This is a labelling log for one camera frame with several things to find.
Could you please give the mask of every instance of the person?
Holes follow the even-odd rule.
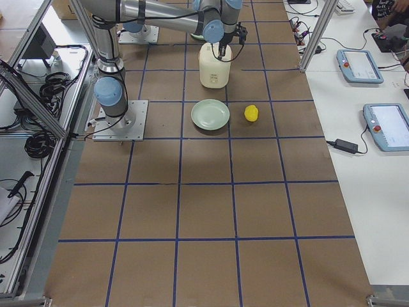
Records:
[[[405,19],[409,18],[408,8],[409,0],[374,0],[372,16],[380,28],[384,29],[394,24],[405,24]]]

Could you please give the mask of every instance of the floor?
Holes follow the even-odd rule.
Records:
[[[45,291],[53,306],[366,306],[284,5],[244,3],[240,20],[247,45],[219,90],[201,86],[201,42],[185,33],[123,48],[130,99],[150,101],[145,140],[86,141]],[[212,133],[190,119],[205,98],[231,112]]]

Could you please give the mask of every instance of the white surface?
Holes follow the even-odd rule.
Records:
[[[345,139],[363,151],[364,104],[400,102],[409,112],[405,73],[383,76],[385,82],[377,87],[356,88],[340,72],[307,72],[327,140]],[[365,155],[330,148],[360,253],[370,284],[409,285],[409,153],[381,152],[368,132],[364,139]]]
[[[390,53],[381,53],[378,46],[375,44],[372,39],[371,33],[374,33],[374,30],[370,30],[367,33],[364,33],[365,30],[371,28],[377,28],[376,22],[373,20],[371,14],[369,13],[366,4],[363,0],[350,0],[350,3],[355,7],[355,13],[350,15],[338,16],[336,13],[333,14],[328,26],[323,34],[323,42],[327,49],[320,54],[313,56],[307,71],[316,71],[316,72],[337,72],[339,71],[338,62],[336,60],[336,54],[339,49],[344,49],[339,43],[326,39],[325,37],[335,38],[340,41],[345,47],[348,48],[362,48],[364,45],[364,50],[368,50],[375,63],[379,67],[385,67],[393,64],[399,63],[393,58]],[[323,7],[324,2],[319,0],[317,10],[309,13],[308,15],[320,14],[320,11]],[[316,6],[316,0],[310,5],[305,4],[292,4],[299,12],[308,12]],[[292,9],[286,4],[287,11],[291,12]],[[317,23],[318,18],[316,17],[304,17],[301,15],[288,14],[289,18],[298,17],[301,21],[304,21],[309,27],[310,31],[314,31],[315,24]],[[304,41],[308,43],[308,36],[304,38]],[[397,71],[403,71],[403,67],[394,68]]]
[[[309,15],[320,14],[318,9]],[[349,0],[356,12],[351,15],[333,14],[323,37],[339,40],[344,46],[361,48],[363,32],[376,28],[376,22],[362,0]],[[293,5],[300,12],[313,9],[310,5]],[[314,31],[315,17],[298,16]],[[399,63],[391,53],[381,53],[371,37],[364,50],[369,50],[377,66]],[[403,89],[405,71],[402,66],[381,71],[382,84],[347,83],[338,67],[336,52],[344,49],[333,40],[322,40],[327,50],[314,55],[306,72],[311,93],[320,117],[325,139],[337,138],[365,146],[360,134],[366,127],[364,104],[400,103],[409,113],[409,100]],[[369,132],[364,134],[368,145],[365,155],[351,155],[330,147],[330,154],[360,254],[372,285],[409,285],[409,153],[382,152]]]

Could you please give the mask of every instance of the blue tape grid line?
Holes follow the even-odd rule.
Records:
[[[226,95],[226,102],[229,106],[229,97],[228,97],[228,86],[224,88],[224,92]],[[231,149],[231,126],[230,122],[228,122],[228,139],[229,139],[229,161],[230,161],[230,183],[231,183],[231,197],[232,197],[232,204],[233,204],[233,222],[235,226],[235,238],[238,238],[238,230],[237,230],[237,214],[236,214],[236,197],[235,197],[235,176],[233,173],[233,151]],[[235,249],[236,249],[236,266],[237,266],[237,287],[238,287],[238,300],[240,307],[243,307],[243,294],[242,294],[242,277],[240,274],[240,251],[238,246],[238,241],[235,240]]]
[[[278,241],[278,240],[344,240],[355,239],[354,235],[312,235],[287,237],[235,237],[235,238],[178,238],[178,242],[214,242],[214,241]],[[174,238],[119,238],[119,239],[59,239],[59,243],[92,242],[176,242]]]
[[[187,43],[187,34],[185,35],[185,43]],[[183,92],[181,100],[181,120],[180,120],[180,137],[183,137],[183,121],[185,114],[185,88],[186,88],[186,66],[187,66],[187,45],[185,46],[185,57],[184,57],[184,67],[185,71],[183,73]],[[179,221],[180,221],[180,194],[181,194],[181,163],[182,163],[182,153],[183,153],[183,141],[180,139],[179,147],[179,166],[178,166],[178,203],[176,207],[176,234],[174,242],[174,269],[173,269],[173,297],[172,306],[176,307],[176,294],[178,286],[178,255],[179,255]]]
[[[253,18],[254,18],[254,20],[256,20],[256,14],[254,13],[254,3],[253,3],[252,0],[251,0],[251,8],[252,8],[252,13],[253,13]],[[260,36],[259,36],[259,32],[258,32],[258,23],[256,22],[255,25],[256,25],[257,39],[258,39],[258,42],[260,42]],[[261,62],[263,64],[263,68],[265,68],[263,49],[261,48],[261,46],[259,46],[259,49],[260,49],[260,54],[261,54]],[[269,97],[269,99],[271,101],[272,93],[271,93],[270,87],[268,85],[268,76],[267,76],[266,70],[264,71],[264,76],[265,76],[265,82],[266,82],[266,86],[267,86],[268,97]],[[273,123],[274,123],[275,135],[279,136],[277,123],[276,123],[276,120],[275,120],[274,105],[270,104],[270,107],[271,107],[271,111],[272,111],[272,114],[273,114]],[[280,142],[279,138],[277,139],[277,146],[278,146],[278,151],[279,151],[279,156],[280,156],[282,175],[283,175],[283,179],[285,181],[284,185],[285,185],[285,188],[286,188],[288,208],[289,208],[289,212],[290,212],[290,216],[291,216],[291,224],[293,226],[293,232],[294,232],[294,237],[295,237],[295,246],[296,246],[296,249],[297,249],[298,263],[299,263],[299,266],[300,266],[301,279],[302,279],[302,284],[303,284],[303,287],[304,287],[305,300],[306,300],[306,303],[307,303],[307,307],[311,307],[311,304],[309,302],[307,282],[305,280],[304,267],[302,265],[302,257],[301,257],[300,246],[298,244],[298,239],[297,239],[297,229],[296,229],[296,226],[295,226],[295,218],[294,218],[294,214],[293,214],[293,208],[292,208],[292,205],[291,205],[291,199],[289,197],[289,189],[288,189],[288,183],[287,183],[286,170],[284,168],[284,159],[283,159],[282,152],[281,152],[281,142]]]
[[[146,64],[148,62],[148,54],[149,54],[149,49],[146,52],[146,56],[145,56],[144,70],[143,70],[142,77],[141,77],[141,83],[140,83],[140,87],[139,87],[138,99],[141,99],[141,93],[142,93],[142,87],[143,87],[143,80],[144,80],[144,76],[145,76]],[[126,198],[127,198],[128,181],[129,181],[130,169],[131,169],[131,165],[132,165],[132,156],[133,156],[133,153],[134,153],[134,148],[135,148],[135,141],[132,141],[132,145],[131,145],[130,153],[129,153],[127,175],[126,175],[126,178],[125,178],[125,185],[124,185],[125,187],[124,187],[124,190],[123,190],[123,197],[122,197],[122,204],[121,204],[121,211],[120,211],[120,219],[118,221],[118,229],[117,229],[116,239],[115,239],[114,255],[112,257],[111,271],[109,273],[109,282],[108,282],[107,296],[105,298],[105,307],[109,306],[109,299],[111,297],[111,288],[112,288],[112,281],[113,281],[114,271],[115,271],[116,255],[118,253],[118,244],[120,243],[123,211],[125,209],[125,201],[126,201]]]
[[[277,181],[257,181],[257,182],[187,182],[180,185],[258,185],[258,184],[330,184],[338,183],[338,180],[277,180]],[[79,187],[92,186],[125,186],[125,185],[176,185],[177,183],[162,184],[160,182],[92,182],[87,184],[74,184]]]
[[[254,7],[253,7],[253,2],[250,2],[252,6],[252,13],[253,17],[255,20],[255,14],[254,14]],[[262,45],[294,45],[293,43],[260,43],[259,42],[259,33],[258,33],[258,24],[259,23],[267,23],[268,21],[246,21],[248,23],[254,23],[256,27],[256,34],[258,38],[258,43],[248,43],[248,45],[258,45],[260,48],[260,54],[261,54],[261,59],[263,61],[263,67],[265,67],[264,64],[264,59],[263,59],[263,51],[261,46]],[[185,85],[186,85],[186,72],[187,71],[199,71],[199,70],[190,70],[187,69],[187,48],[188,46],[193,45],[193,44],[188,44],[187,43],[187,35],[185,37],[185,59],[184,59],[184,69],[182,70],[176,70],[176,69],[163,69],[163,70],[147,70],[146,69],[146,64],[148,61],[148,54],[149,54],[149,48],[148,52],[146,53],[145,57],[145,63],[144,63],[144,68],[143,70],[129,70],[129,71],[138,71],[142,72],[143,76],[141,78],[141,87],[139,89],[139,97],[141,96],[141,92],[143,89],[143,80],[145,73],[147,71],[183,71],[184,72],[184,80],[183,80],[183,94],[182,94],[182,114],[184,114],[184,105],[185,103],[189,102],[195,102],[195,101],[185,101]],[[242,297],[242,286],[241,286],[241,276],[240,276],[240,253],[239,253],[239,242],[240,241],[247,241],[247,240],[294,240],[297,248],[297,255],[298,255],[298,261],[299,261],[299,266],[300,266],[300,272],[302,276],[302,283],[304,286],[304,292],[305,292],[305,299],[307,301],[308,307],[310,307],[310,302],[309,302],[309,296],[308,296],[308,290],[307,290],[307,284],[305,280],[305,274],[304,274],[304,268],[302,265],[302,258],[300,254],[300,248],[298,245],[298,242],[300,240],[320,240],[320,239],[354,239],[355,236],[353,235],[335,235],[335,236],[298,236],[297,235],[297,229],[295,226],[295,219],[293,216],[293,210],[291,206],[291,200],[289,197],[289,189],[288,189],[288,184],[324,184],[324,183],[331,183],[331,182],[338,182],[337,180],[287,180],[286,179],[286,172],[284,169],[284,161],[283,161],[283,156],[281,152],[281,146],[280,146],[280,139],[289,139],[289,138],[294,138],[294,139],[299,139],[299,138],[324,138],[324,136],[293,136],[293,137],[280,137],[278,135],[277,131],[277,126],[275,123],[275,115],[274,115],[274,104],[277,102],[305,102],[305,101],[313,101],[312,99],[304,99],[304,100],[272,100],[271,93],[270,93],[270,88],[268,86],[268,78],[266,75],[266,72],[268,71],[283,71],[283,70],[295,70],[294,68],[289,68],[289,69],[280,69],[280,70],[274,70],[274,69],[246,69],[244,71],[260,71],[264,72],[265,74],[265,81],[266,81],[266,87],[268,91],[268,98],[269,100],[260,100],[260,102],[266,102],[270,104],[272,114],[273,114],[273,119],[274,119],[274,129],[275,129],[275,134],[276,137],[270,137],[270,138],[234,138],[231,137],[231,131],[230,131],[230,124],[228,125],[228,138],[184,138],[183,137],[183,116],[181,117],[181,137],[180,138],[148,138],[148,139],[175,139],[175,140],[180,140],[180,158],[179,158],[179,174],[178,174],[178,198],[177,198],[177,211],[176,211],[176,234],[174,239],[170,238],[120,238],[120,233],[121,233],[121,223],[123,219],[123,212],[125,208],[125,200],[126,200],[126,195],[127,195],[127,187],[128,185],[160,185],[160,183],[130,183],[128,182],[129,180],[129,175],[130,175],[130,169],[132,165],[132,155],[134,151],[134,146],[135,144],[132,143],[131,146],[131,151],[130,151],[130,157],[128,160],[128,169],[127,169],[127,176],[125,183],[91,183],[91,184],[75,184],[76,186],[89,186],[89,185],[120,185],[124,186],[124,191],[123,191],[123,199],[122,199],[122,204],[121,204],[121,211],[120,211],[120,219],[118,222],[118,229],[117,229],[117,235],[115,239],[61,239],[59,240],[60,243],[80,243],[80,242],[114,242],[115,243],[115,248],[114,248],[114,253],[112,257],[112,265],[111,265],[111,273],[109,276],[109,284],[108,284],[108,289],[107,289],[107,296],[105,300],[105,307],[108,307],[109,305],[109,299],[111,295],[111,288],[112,288],[112,281],[113,281],[113,276],[114,276],[114,269],[115,269],[115,263],[116,263],[116,257],[117,257],[117,252],[118,252],[118,244],[120,242],[174,242],[175,243],[175,254],[174,254],[174,285],[173,285],[173,307],[176,307],[176,291],[177,291],[177,271],[178,271],[178,243],[179,242],[214,242],[214,241],[234,241],[235,242],[235,248],[236,248],[236,266],[237,266],[237,278],[238,278],[238,293],[239,293],[239,300],[240,300],[240,307],[243,307],[243,297]],[[226,103],[235,103],[235,101],[229,101],[228,100],[228,92],[227,92],[227,87],[225,88],[225,94],[226,94]],[[169,100],[167,101],[152,101],[153,103],[155,102],[171,102]],[[255,102],[255,100],[252,101],[247,101],[247,100],[241,100],[237,102]],[[181,182],[181,162],[182,162],[182,152],[183,152],[183,140],[185,139],[227,139],[229,141],[229,158],[230,158],[230,166],[231,166],[231,181],[230,182],[219,182],[219,183],[187,183],[183,184]],[[281,160],[281,166],[282,166],[282,172],[283,172],[283,181],[271,181],[271,182],[235,182],[234,181],[234,174],[233,174],[233,156],[232,156],[232,147],[231,147],[231,140],[233,139],[276,139],[278,148],[279,148],[279,156]],[[284,184],[286,187],[286,193],[287,193],[287,198],[288,198],[288,204],[289,204],[289,211],[290,211],[290,216],[291,216],[291,223],[293,225],[293,233],[294,236],[288,236],[288,237],[239,237],[238,236],[238,226],[237,226],[237,217],[236,217],[236,204],[235,204],[235,185],[252,185],[252,184]],[[234,219],[234,226],[235,226],[235,237],[234,238],[179,238],[179,221],[180,221],[180,194],[181,194],[181,187],[182,185],[231,185],[232,189],[232,200],[233,200],[233,219]]]

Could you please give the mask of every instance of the metal mounting plate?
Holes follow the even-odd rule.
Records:
[[[128,108],[130,111],[136,114],[136,120],[133,126],[129,129],[118,129],[113,130],[111,128],[97,132],[93,135],[94,141],[142,141],[143,134],[145,131],[146,114],[148,112],[148,101],[147,100],[129,100]],[[98,117],[104,117],[105,112],[101,108]],[[95,131],[108,128],[107,122],[101,121],[97,122],[95,126]]]
[[[150,26],[151,31],[146,36],[133,37],[129,32],[122,32],[118,42],[123,45],[148,45],[149,43],[157,43],[159,37],[159,28]]]

